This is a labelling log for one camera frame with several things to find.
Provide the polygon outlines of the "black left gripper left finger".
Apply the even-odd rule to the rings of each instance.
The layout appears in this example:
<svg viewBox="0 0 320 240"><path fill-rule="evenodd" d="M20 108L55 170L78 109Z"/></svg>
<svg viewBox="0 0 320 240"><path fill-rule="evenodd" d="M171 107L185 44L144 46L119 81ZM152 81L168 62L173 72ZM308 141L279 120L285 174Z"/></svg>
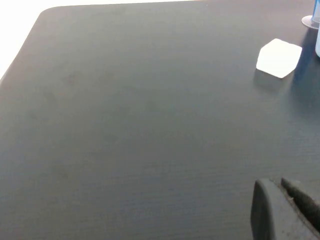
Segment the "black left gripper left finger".
<svg viewBox="0 0 320 240"><path fill-rule="evenodd" d="M250 212L254 240L313 240L314 228L304 219L281 181L257 179Z"/></svg>

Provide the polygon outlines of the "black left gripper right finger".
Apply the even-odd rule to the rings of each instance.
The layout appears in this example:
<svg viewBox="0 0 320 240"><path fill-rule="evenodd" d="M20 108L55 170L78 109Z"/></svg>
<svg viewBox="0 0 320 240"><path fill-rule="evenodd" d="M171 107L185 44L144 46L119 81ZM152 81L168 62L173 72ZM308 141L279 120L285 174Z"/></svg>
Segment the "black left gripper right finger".
<svg viewBox="0 0 320 240"><path fill-rule="evenodd" d="M316 194L297 180L281 178L281 186L299 212L316 232L320 233L320 194Z"/></svg>

